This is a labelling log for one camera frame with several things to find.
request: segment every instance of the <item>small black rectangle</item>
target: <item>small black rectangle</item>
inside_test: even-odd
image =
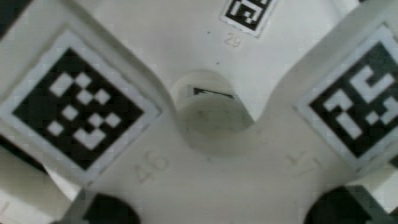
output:
[[[220,92],[215,92],[211,90],[194,87],[194,95],[201,95],[201,94],[217,94],[217,95],[226,96],[227,98],[234,99],[234,96],[231,94],[226,94],[226,93],[220,93]]]

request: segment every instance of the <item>white robot part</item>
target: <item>white robot part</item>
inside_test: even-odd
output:
[[[396,0],[258,2],[37,0],[0,44],[2,135],[147,224],[304,223],[398,152]]]

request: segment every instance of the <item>black and white square marker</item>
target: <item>black and white square marker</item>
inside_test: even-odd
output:
[[[229,0],[220,19],[245,33],[259,36],[277,0]]]
[[[92,180],[158,110],[66,31],[2,104],[2,118],[80,178]]]
[[[355,168],[398,140],[398,42],[382,26],[297,104]]]

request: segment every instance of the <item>white plastic surface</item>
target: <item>white plastic surface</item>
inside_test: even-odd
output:
[[[215,71],[256,120],[279,80],[348,10],[334,0],[279,0],[256,38],[220,21],[227,3],[105,0],[94,16],[167,89],[188,72]]]
[[[233,83],[258,119],[242,135],[249,133],[247,137],[259,144],[254,144],[250,152],[234,154],[226,151],[222,155],[188,144],[163,89],[156,91],[153,80],[128,72],[137,61],[126,60],[121,49],[107,45],[96,32],[87,31],[85,25],[66,16],[80,35],[92,38],[91,46],[99,55],[163,109],[153,126],[89,185],[128,201],[142,223],[300,224],[322,193],[355,179],[355,170],[293,105],[382,22],[387,21],[396,35],[393,9],[398,6],[391,7],[393,2],[385,1],[387,5],[373,3],[359,11],[302,58],[341,18],[330,1],[307,0],[306,4],[304,1],[281,1],[259,38],[240,33],[218,20],[226,1],[103,1],[96,18],[156,72],[169,92],[183,75],[202,69],[213,70]],[[48,24],[50,31],[60,26],[60,21]],[[19,29],[18,32],[30,34],[32,30]],[[44,51],[55,36],[43,35],[43,40],[27,43],[39,46],[25,57],[19,55],[23,67],[28,67],[34,55]],[[5,47],[19,49],[11,43]],[[25,74],[21,70],[16,65],[7,68],[19,77]],[[9,79],[3,86],[0,84],[3,95],[9,93],[7,85],[18,83],[14,78]],[[18,135],[7,127],[2,131]],[[18,140],[21,144],[28,142],[21,136]],[[385,162],[394,148],[396,145],[391,145],[371,166]]]

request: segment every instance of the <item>black object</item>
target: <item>black object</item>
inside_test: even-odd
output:
[[[394,166],[394,168],[398,169],[398,156],[393,158],[389,163]]]
[[[53,85],[62,80],[73,81],[66,91],[57,93]],[[73,117],[64,115],[67,109]],[[144,111],[103,77],[101,71],[75,50],[67,49],[12,114],[55,150],[87,170]],[[117,119],[114,125],[105,122],[112,116]],[[94,117],[98,118],[94,120],[99,120],[96,125],[89,122]],[[51,132],[51,126],[59,127],[59,133]],[[103,139],[91,148],[85,144],[87,140],[80,140],[75,136],[78,132],[83,132],[87,136],[94,132],[103,134]]]
[[[398,220],[385,213],[362,186],[339,187],[318,199],[306,217],[306,224],[393,224]]]
[[[112,196],[82,191],[64,219],[53,224],[140,224],[130,205]]]
[[[32,0],[0,0],[0,39],[19,18]]]

